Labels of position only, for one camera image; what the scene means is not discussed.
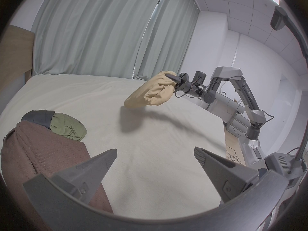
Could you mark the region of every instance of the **green clothing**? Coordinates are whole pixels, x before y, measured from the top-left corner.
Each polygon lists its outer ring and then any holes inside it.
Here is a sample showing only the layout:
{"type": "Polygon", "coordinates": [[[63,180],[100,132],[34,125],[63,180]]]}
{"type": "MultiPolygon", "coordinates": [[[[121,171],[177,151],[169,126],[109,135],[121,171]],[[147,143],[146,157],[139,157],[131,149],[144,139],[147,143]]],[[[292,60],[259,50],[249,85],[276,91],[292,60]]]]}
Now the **green clothing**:
{"type": "Polygon", "coordinates": [[[81,141],[87,134],[87,129],[80,121],[62,113],[53,115],[50,130],[75,141],[81,141]]]}

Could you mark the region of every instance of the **green curtain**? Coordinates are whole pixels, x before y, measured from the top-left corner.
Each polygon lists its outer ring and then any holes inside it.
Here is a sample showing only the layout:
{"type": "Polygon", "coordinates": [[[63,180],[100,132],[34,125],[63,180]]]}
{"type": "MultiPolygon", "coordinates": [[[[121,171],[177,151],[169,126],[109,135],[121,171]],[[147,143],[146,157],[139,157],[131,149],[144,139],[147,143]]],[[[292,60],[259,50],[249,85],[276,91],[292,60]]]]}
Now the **green curtain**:
{"type": "Polygon", "coordinates": [[[159,0],[45,0],[35,19],[34,74],[131,78],[159,0]]]}
{"type": "Polygon", "coordinates": [[[177,73],[198,14],[194,0],[161,0],[141,41],[135,75],[148,80],[164,70],[177,73]]]}

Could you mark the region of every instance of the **brown corduroy fabric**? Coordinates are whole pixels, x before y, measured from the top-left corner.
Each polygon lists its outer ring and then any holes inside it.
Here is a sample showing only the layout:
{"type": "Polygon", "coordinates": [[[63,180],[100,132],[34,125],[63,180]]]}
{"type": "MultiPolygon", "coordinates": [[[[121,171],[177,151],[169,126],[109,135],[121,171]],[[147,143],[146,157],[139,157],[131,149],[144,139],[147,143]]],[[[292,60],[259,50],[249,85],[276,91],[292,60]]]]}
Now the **brown corduroy fabric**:
{"type": "MultiPolygon", "coordinates": [[[[55,134],[44,126],[21,121],[3,140],[1,168],[8,189],[25,216],[39,230],[50,230],[35,211],[22,184],[36,174],[50,177],[88,159],[90,156],[83,142],[55,134]]],[[[89,205],[113,213],[102,185],[89,205]]]]}

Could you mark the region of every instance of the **wooden headboard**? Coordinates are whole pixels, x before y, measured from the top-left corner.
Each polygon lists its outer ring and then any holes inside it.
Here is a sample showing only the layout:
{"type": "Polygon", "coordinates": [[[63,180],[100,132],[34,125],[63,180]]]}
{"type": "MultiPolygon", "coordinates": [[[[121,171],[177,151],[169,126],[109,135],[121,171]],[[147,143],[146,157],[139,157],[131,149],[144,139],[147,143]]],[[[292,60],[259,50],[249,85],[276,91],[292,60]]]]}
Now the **wooden headboard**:
{"type": "Polygon", "coordinates": [[[0,91],[25,73],[31,78],[34,33],[9,25],[0,41],[0,91]]]}

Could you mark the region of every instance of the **white bed sheet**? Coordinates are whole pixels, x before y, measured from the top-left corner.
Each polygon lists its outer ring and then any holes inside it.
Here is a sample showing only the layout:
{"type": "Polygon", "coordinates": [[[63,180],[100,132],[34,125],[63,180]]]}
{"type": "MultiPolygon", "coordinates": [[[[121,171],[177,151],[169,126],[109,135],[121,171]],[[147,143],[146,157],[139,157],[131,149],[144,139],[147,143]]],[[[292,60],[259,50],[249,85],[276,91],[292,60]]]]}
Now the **white bed sheet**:
{"type": "Polygon", "coordinates": [[[221,118],[184,98],[161,106],[126,109],[144,82],[88,75],[37,75],[0,116],[3,138],[30,110],[55,110],[86,127],[91,157],[117,148],[102,184],[117,215],[179,218],[219,205],[220,197],[193,155],[194,147],[225,157],[221,118]]]}

